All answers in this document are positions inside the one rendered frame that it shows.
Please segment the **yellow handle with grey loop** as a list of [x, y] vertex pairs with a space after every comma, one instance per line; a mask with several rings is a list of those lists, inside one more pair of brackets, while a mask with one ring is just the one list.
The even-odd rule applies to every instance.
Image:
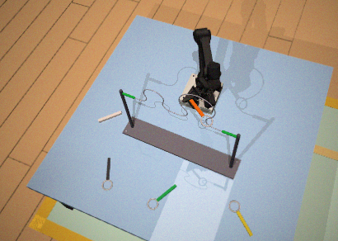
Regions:
[[246, 228], [248, 234], [249, 234], [250, 237], [251, 237], [251, 236], [253, 235], [253, 233], [252, 233], [251, 230], [249, 229], [249, 227], [248, 227], [246, 221], [243, 219], [242, 214], [241, 214], [240, 211], [239, 211], [239, 210], [241, 209], [241, 205], [238, 204], [238, 202], [236, 202], [236, 203], [239, 205], [239, 210], [237, 210], [237, 211], [232, 211], [232, 210], [230, 209], [230, 204], [233, 203], [233, 202], [236, 202], [236, 201], [231, 201], [231, 202], [228, 204], [228, 209], [229, 209], [231, 212], [236, 212], [236, 213], [238, 214], [238, 216], [239, 216], [239, 218], [241, 219], [242, 223], [244, 224], [244, 226], [245, 226], [245, 228]]

